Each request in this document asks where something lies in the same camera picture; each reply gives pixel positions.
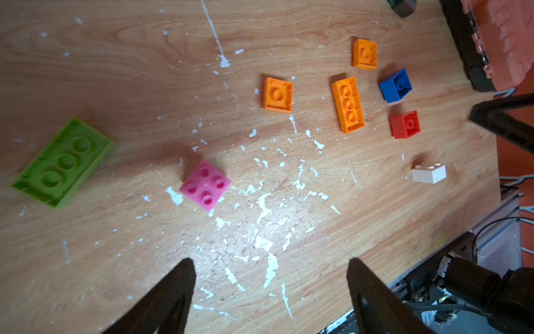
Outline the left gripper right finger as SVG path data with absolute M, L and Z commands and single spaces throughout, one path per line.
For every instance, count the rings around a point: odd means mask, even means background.
M 346 274 L 360 333 L 431 333 L 359 258 Z

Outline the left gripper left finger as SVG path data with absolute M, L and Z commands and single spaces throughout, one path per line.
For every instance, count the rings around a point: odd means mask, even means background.
M 185 332 L 195 284 L 194 262 L 185 258 L 104 332 Z

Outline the pink lego brick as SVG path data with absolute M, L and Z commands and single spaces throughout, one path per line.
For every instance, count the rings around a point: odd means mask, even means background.
M 179 190 L 201 208 L 210 212 L 230 185 L 231 180 L 224 173 L 204 160 L 197 165 Z

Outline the red lego brick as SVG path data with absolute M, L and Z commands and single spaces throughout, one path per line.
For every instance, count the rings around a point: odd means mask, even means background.
M 409 139 L 421 132 L 417 111 L 392 116 L 389 118 L 389 124 L 395 139 Z

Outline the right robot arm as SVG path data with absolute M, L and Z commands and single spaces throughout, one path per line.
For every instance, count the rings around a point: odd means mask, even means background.
M 510 111 L 531 107 L 533 94 L 502 97 L 477 104 L 471 122 L 532 153 L 533 126 Z M 465 250 L 434 256 L 426 273 L 407 283 L 404 304 L 414 313 L 464 310 L 484 316 L 502 333 L 533 332 L 533 269 L 521 267 L 504 275 L 479 266 L 478 239 L 499 224 L 519 221 L 507 216 L 486 223 L 464 238 Z

